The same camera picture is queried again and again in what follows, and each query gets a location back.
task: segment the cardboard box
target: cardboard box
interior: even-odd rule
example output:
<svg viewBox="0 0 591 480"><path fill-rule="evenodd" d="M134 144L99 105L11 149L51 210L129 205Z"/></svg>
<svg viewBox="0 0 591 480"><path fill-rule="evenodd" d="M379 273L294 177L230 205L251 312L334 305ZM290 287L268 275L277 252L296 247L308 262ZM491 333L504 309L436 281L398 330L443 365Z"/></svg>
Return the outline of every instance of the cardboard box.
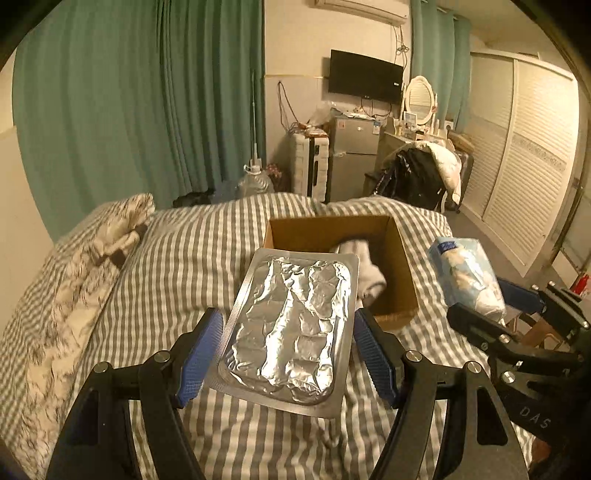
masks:
<svg viewBox="0 0 591 480"><path fill-rule="evenodd" d="M267 224L264 247L294 252L330 252L340 243L369 241L372 262L386 278L386 290L370 310L384 330L400 329L418 311L417 292L394 219L386 215L281 218Z"/></svg>

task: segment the blue gripper pad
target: blue gripper pad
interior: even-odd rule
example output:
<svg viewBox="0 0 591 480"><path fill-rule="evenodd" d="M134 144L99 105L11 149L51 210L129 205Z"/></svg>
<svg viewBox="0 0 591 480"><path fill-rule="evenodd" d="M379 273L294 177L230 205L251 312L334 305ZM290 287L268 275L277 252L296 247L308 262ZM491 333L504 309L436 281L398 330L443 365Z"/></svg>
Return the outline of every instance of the blue gripper pad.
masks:
<svg viewBox="0 0 591 480"><path fill-rule="evenodd" d="M392 407L397 397L394 391L394 373L360 310L355 312L353 338L355 338L357 350L368 369L376 392Z"/></svg>
<svg viewBox="0 0 591 480"><path fill-rule="evenodd" d="M197 397L199 390L201 390L209 364L222 338L222 330L223 316L219 310L216 310L183 364L181 385L177 393L177 400L181 408L185 408L187 403Z"/></svg>

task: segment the tv screen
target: tv screen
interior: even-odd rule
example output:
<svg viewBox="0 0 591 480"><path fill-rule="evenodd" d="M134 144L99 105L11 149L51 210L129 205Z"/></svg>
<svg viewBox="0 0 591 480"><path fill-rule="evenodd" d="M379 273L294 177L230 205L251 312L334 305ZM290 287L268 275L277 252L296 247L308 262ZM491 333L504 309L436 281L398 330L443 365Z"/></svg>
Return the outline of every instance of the tv screen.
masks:
<svg viewBox="0 0 591 480"><path fill-rule="evenodd" d="M402 71L388 61L331 50L329 92L400 104Z"/></svg>

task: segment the sliding wardrobe door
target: sliding wardrobe door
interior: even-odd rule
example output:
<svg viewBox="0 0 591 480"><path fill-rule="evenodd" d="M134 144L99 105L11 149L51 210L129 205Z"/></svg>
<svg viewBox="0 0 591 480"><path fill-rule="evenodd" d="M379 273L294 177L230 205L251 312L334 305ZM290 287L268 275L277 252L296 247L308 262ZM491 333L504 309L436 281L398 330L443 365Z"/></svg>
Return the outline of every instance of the sliding wardrobe door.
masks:
<svg viewBox="0 0 591 480"><path fill-rule="evenodd" d="M482 219L525 274L568 187L579 130L579 92L573 76L553 66L515 60L515 67L515 114L507 152Z"/></svg>
<svg viewBox="0 0 591 480"><path fill-rule="evenodd" d="M501 167L511 119L513 59L472 55L470 116L474 168L462 205L482 217Z"/></svg>

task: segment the air conditioner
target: air conditioner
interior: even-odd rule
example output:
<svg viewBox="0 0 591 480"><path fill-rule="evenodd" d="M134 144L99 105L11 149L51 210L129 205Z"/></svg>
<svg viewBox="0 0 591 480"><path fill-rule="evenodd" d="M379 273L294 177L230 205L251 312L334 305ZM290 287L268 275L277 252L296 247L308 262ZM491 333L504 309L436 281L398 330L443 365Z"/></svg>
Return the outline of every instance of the air conditioner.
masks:
<svg viewBox="0 0 591 480"><path fill-rule="evenodd" d="M319 8L330 8L394 26L408 20L408 5L398 0L315 0Z"/></svg>

